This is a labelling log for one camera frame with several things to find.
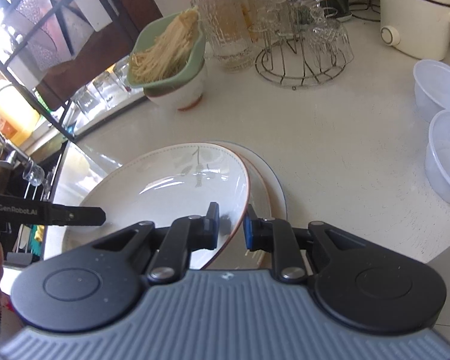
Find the translucent plastic bowl front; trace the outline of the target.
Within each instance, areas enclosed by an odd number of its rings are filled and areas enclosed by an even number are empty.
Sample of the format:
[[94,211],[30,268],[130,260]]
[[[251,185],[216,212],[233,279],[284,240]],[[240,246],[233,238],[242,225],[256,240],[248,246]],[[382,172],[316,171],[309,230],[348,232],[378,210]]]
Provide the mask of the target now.
[[428,129],[425,174],[433,190],[450,203],[450,111],[440,111]]

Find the translucent plastic bowl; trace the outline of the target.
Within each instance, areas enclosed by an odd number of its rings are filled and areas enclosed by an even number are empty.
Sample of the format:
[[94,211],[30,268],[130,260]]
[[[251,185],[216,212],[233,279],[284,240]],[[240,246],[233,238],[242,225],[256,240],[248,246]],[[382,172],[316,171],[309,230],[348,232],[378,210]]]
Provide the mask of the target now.
[[422,59],[413,67],[415,103],[419,115],[430,122],[440,111],[450,111],[450,66]]
[[425,174],[433,190],[450,203],[450,111],[440,111],[428,129]]

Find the white plate grey leaves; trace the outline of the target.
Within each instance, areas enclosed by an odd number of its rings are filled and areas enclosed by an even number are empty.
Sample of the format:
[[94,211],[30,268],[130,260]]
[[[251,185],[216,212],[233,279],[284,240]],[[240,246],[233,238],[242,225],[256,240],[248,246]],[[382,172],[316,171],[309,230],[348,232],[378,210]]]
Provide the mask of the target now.
[[[241,157],[249,173],[249,204],[257,216],[265,217],[272,213],[272,205],[265,182],[257,168],[245,157]],[[249,251],[245,244],[245,231],[243,223],[240,230],[234,236],[234,256],[232,257],[232,268],[236,270],[256,269],[261,266],[265,252],[262,250]]]

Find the stemmed wine glass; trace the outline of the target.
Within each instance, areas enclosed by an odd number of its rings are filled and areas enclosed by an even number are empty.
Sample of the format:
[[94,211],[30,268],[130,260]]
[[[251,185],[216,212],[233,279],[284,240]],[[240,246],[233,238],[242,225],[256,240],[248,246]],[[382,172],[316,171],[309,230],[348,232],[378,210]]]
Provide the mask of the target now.
[[38,187],[43,184],[45,173],[40,165],[33,159],[29,159],[24,166],[22,177],[23,180],[26,180],[31,186]]

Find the yellow detergent bottle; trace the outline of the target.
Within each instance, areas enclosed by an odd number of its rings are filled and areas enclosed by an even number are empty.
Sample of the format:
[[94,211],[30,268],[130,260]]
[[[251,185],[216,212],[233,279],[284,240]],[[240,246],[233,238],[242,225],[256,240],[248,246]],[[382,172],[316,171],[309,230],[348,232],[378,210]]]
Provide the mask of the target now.
[[0,132],[16,146],[34,132],[40,114],[23,98],[0,98]]

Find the white bowl red base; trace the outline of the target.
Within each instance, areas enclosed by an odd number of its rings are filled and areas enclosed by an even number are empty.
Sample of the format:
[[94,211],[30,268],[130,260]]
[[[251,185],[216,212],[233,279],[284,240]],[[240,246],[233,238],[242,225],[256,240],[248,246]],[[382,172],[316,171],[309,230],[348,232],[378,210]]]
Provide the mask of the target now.
[[197,105],[204,94],[208,71],[205,62],[192,80],[179,87],[145,89],[145,96],[159,107],[174,111],[187,111]]

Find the green bowl with noodles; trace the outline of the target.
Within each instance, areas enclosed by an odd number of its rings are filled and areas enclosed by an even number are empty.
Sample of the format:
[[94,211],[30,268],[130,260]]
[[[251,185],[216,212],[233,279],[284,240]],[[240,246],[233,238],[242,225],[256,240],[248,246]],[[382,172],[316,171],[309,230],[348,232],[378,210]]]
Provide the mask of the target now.
[[200,71],[205,48],[196,8],[157,19],[136,39],[129,56],[128,84],[146,90],[183,86]]

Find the black dish rack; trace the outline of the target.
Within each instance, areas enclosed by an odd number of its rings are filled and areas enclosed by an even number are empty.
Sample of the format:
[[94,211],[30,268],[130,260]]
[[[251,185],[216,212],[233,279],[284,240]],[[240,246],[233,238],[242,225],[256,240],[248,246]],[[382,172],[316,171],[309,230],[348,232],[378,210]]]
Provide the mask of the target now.
[[76,59],[91,35],[128,18],[119,0],[0,0],[0,74],[64,133],[37,86],[50,68]]

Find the upturned glass on rack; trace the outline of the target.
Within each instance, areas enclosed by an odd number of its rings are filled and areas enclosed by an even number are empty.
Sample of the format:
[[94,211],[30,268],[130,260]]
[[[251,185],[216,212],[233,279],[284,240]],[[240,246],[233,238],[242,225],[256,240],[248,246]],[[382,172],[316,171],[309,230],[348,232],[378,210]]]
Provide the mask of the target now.
[[306,30],[306,38],[320,70],[342,68],[350,63],[353,51],[349,35],[341,22],[325,16],[320,5],[310,7],[312,22]]

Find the glass jar red lid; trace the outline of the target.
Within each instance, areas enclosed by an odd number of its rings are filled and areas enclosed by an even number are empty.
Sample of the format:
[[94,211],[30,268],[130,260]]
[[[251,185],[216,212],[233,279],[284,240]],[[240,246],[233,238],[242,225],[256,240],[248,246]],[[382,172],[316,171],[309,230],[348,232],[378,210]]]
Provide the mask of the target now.
[[193,0],[200,12],[213,56],[228,72],[247,69],[253,62],[253,44],[242,0]]

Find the wooden cutting board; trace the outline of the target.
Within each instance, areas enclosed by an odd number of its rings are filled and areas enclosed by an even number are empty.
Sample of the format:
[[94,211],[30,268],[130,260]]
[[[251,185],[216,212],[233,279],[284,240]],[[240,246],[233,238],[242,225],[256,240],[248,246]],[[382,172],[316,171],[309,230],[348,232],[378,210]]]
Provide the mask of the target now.
[[78,89],[128,55],[140,31],[162,17],[154,0],[119,2],[129,18],[120,19],[91,35],[76,59],[50,68],[37,86],[38,93],[51,110],[64,106]]

